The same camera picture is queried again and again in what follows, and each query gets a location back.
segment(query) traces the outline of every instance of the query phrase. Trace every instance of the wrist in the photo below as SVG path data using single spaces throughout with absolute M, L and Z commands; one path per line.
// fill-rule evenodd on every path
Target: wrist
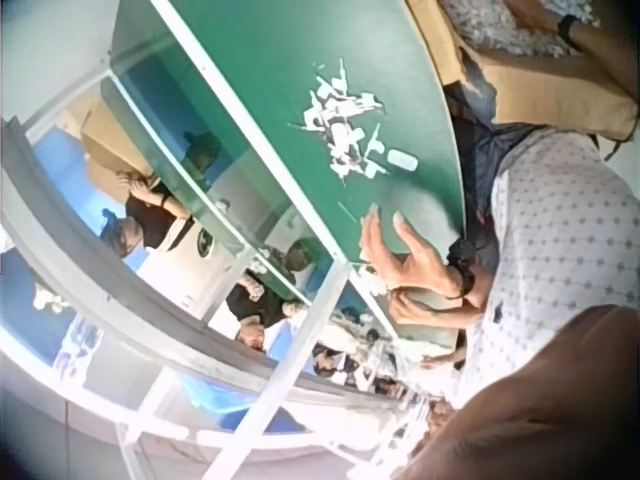
M 445 273 L 444 291 L 441 292 L 441 294 L 446 298 L 459 297 L 464 281 L 462 274 L 457 268 L 451 265 L 445 267 Z

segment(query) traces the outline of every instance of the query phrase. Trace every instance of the finger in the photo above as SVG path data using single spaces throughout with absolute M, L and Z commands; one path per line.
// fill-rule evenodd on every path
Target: finger
M 400 263 L 384 243 L 378 207 L 373 205 L 365 218 L 363 228 L 364 252 L 375 267 L 380 278 L 391 287 L 398 284 Z
M 393 228 L 400 239 L 409 247 L 411 253 L 417 254 L 431 248 L 431 244 L 414 230 L 400 212 L 393 215 Z

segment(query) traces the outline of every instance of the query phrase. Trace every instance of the white paper scrap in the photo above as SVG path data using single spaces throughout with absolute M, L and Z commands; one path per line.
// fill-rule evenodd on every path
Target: white paper scrap
M 387 162 L 409 172 L 415 172 L 418 168 L 418 159 L 416 157 L 395 149 L 389 150 Z

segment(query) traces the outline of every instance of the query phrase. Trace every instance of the white wall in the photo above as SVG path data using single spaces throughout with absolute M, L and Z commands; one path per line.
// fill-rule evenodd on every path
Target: white wall
M 120 0 L 17 0 L 2 5 L 2 116 L 26 121 L 108 62 Z

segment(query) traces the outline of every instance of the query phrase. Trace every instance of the table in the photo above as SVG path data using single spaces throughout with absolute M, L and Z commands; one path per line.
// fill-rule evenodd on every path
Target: table
M 349 260 L 359 261 L 359 219 L 373 202 L 381 206 L 383 229 L 396 250 L 404 248 L 392 233 L 391 216 L 400 210 L 436 248 L 446 252 L 464 228 L 460 165 L 436 72 L 402 2 L 172 3 Z M 127 0 L 121 15 L 135 18 L 138 33 L 145 35 L 148 30 L 152 38 L 151 32 L 157 35 L 163 28 L 154 12 L 148 0 Z M 350 174 L 344 186 L 329 168 L 323 141 L 291 126 L 302 123 L 303 112 L 310 106 L 309 91 L 317 88 L 316 73 L 327 79 L 337 75 L 341 59 L 350 91 L 374 93 L 385 110 L 358 117 L 354 125 L 370 134 L 379 122 L 380 140 L 388 148 L 415 155 L 417 170 L 405 171 L 380 158 L 389 175 L 369 180 Z M 176 54 L 166 58 L 164 65 L 205 122 L 227 132 L 220 135 L 223 143 L 236 152 L 246 149 L 244 137 L 221 111 L 197 66 L 185 66 Z

